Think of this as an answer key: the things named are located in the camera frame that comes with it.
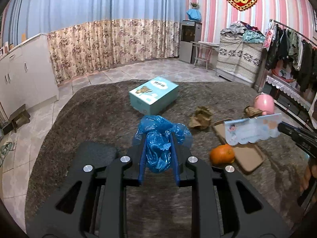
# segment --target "teal box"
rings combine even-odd
[[[129,92],[131,106],[144,115],[157,115],[172,103],[179,86],[162,77],[156,77]]]

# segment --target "orange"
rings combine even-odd
[[[210,151],[210,161],[213,165],[230,164],[235,160],[235,152],[229,144],[221,145]]]

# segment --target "cabinet door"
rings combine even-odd
[[[9,118],[10,115],[14,112],[12,111],[12,92],[9,80],[8,80],[8,72],[9,72],[9,56],[4,57],[0,61],[0,103],[2,108]]]
[[[38,94],[38,103],[57,96],[58,87],[50,61],[47,36],[40,35],[22,46],[28,73],[32,74]]]
[[[15,93],[15,110],[23,104],[26,108],[31,108],[37,104],[37,90],[30,74],[24,64],[23,57],[20,56],[10,61],[10,85]]]

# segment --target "metal bolt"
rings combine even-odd
[[[122,163],[127,163],[127,162],[130,161],[130,157],[129,156],[123,156],[123,157],[120,158],[120,161]]]
[[[83,168],[84,172],[90,172],[92,169],[93,169],[92,165],[85,165]]]
[[[198,158],[195,157],[195,156],[190,156],[190,157],[188,158],[188,161],[189,161],[190,163],[196,163],[196,162],[198,161]]]
[[[226,171],[228,172],[228,173],[232,173],[232,172],[234,172],[235,171],[235,168],[233,167],[233,166],[226,166]]]

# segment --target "blue gripper pad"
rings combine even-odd
[[[138,176],[139,184],[142,184],[143,182],[145,166],[146,166],[146,139],[144,140],[142,155],[141,155],[140,165],[139,165],[139,176]]]
[[[174,144],[172,134],[170,134],[169,141],[171,143],[171,165],[173,168],[174,179],[175,179],[176,185],[179,186],[180,185],[179,162],[177,159],[177,154],[176,154],[175,144]]]

